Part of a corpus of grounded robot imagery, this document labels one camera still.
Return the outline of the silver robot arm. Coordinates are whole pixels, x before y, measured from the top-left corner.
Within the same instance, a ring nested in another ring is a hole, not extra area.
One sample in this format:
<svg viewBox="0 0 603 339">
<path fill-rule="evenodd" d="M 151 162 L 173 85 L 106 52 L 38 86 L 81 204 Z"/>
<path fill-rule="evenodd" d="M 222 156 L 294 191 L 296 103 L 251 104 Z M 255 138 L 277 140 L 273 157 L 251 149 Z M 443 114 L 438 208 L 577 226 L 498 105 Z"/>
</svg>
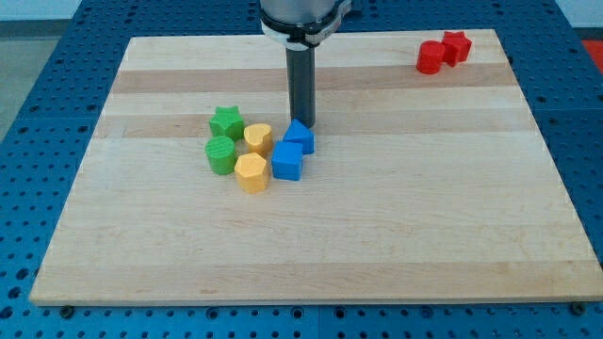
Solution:
<svg viewBox="0 0 603 339">
<path fill-rule="evenodd" d="M 352 0 L 260 1 L 263 33 L 285 48 L 290 116 L 308 128 L 316 123 L 315 49 L 352 8 Z"/>
</svg>

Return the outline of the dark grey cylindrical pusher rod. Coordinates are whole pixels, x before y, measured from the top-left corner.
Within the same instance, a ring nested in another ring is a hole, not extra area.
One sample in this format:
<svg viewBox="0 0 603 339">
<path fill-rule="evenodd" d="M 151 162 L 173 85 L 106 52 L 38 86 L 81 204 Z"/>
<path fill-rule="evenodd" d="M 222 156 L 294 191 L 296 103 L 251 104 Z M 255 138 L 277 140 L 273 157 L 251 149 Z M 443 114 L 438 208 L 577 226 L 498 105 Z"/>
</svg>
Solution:
<svg viewBox="0 0 603 339">
<path fill-rule="evenodd" d="M 308 128 L 316 122 L 315 50 L 286 50 L 289 111 Z"/>
</svg>

